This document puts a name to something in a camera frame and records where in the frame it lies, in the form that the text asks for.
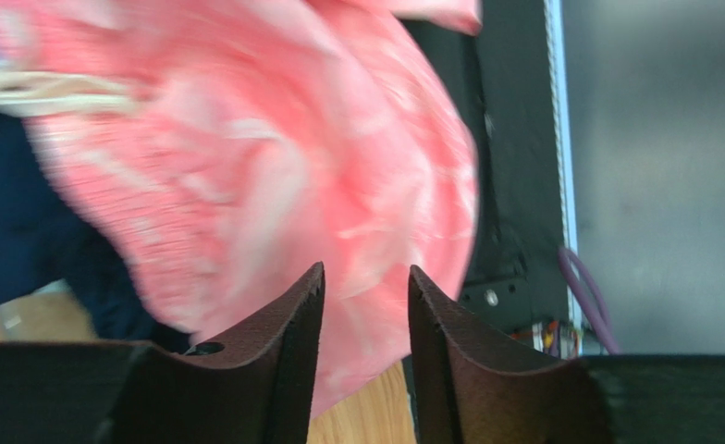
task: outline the black hole in gripper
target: black hole in gripper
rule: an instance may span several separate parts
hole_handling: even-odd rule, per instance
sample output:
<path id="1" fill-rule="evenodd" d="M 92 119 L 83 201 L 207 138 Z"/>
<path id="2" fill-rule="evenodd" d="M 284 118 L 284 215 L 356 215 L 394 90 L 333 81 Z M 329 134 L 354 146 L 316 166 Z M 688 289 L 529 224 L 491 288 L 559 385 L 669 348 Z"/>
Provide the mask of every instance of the black hole in gripper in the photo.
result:
<path id="1" fill-rule="evenodd" d="M 187 353 L 185 353 L 186 356 L 206 356 L 208 354 L 215 354 L 222 352 L 223 349 L 225 349 L 226 346 L 221 344 L 220 342 L 202 342 L 201 344 L 196 345 L 192 349 L 190 349 Z"/>

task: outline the silver screw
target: silver screw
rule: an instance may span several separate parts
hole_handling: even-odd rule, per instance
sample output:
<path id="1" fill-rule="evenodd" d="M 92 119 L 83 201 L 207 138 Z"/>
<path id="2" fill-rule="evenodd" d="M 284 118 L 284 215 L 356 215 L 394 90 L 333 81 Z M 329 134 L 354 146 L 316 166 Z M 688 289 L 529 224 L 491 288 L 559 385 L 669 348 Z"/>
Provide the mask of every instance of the silver screw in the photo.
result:
<path id="1" fill-rule="evenodd" d="M 492 307 L 496 307 L 497 305 L 499 305 L 499 298 L 497 297 L 497 293 L 493 290 L 485 291 L 485 301 L 488 302 L 488 305 L 491 305 Z"/>

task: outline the clothing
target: clothing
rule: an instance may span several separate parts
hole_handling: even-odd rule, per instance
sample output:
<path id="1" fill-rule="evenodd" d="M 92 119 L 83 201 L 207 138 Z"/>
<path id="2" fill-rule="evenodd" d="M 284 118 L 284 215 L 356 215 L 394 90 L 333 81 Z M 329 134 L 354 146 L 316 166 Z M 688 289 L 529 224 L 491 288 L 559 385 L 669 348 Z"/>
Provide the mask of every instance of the clothing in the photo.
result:
<path id="1" fill-rule="evenodd" d="M 409 266 L 457 296 L 474 235 L 472 138 L 394 13 L 479 27 L 473 0 L 0 0 L 0 109 L 158 320 L 211 338 L 325 263 L 313 415 L 408 353 Z"/>
<path id="2" fill-rule="evenodd" d="M 142 307 L 122 258 L 51 189 L 20 119 L 0 114 L 0 304 L 63 278 L 103 339 L 184 352 L 189 335 Z"/>

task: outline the wooden floor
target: wooden floor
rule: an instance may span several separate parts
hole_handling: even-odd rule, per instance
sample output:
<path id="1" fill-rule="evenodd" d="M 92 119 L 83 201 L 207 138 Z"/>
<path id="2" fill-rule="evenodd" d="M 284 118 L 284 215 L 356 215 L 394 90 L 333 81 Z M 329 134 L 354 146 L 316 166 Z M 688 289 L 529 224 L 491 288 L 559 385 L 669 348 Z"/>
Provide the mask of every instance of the wooden floor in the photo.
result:
<path id="1" fill-rule="evenodd" d="M 2 338 L 87 340 L 86 319 L 60 295 L 36 296 L 5 306 Z M 414 444 L 403 369 L 382 376 L 311 422 L 309 444 Z"/>

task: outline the pink fabric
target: pink fabric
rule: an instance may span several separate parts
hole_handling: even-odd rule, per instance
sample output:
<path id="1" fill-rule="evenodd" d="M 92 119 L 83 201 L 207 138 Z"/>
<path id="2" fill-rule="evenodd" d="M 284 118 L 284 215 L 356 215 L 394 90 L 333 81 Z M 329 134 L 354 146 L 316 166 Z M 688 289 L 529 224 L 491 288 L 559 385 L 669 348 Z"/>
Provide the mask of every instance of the pink fabric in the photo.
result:
<path id="1" fill-rule="evenodd" d="M 0 0 L 0 53 L 132 87 L 130 115 L 27 123 L 47 177 L 159 320 L 210 338 L 324 261 L 317 415 L 408 353 L 409 265 L 460 288 L 473 142 L 393 13 L 474 32 L 476 8 Z"/>

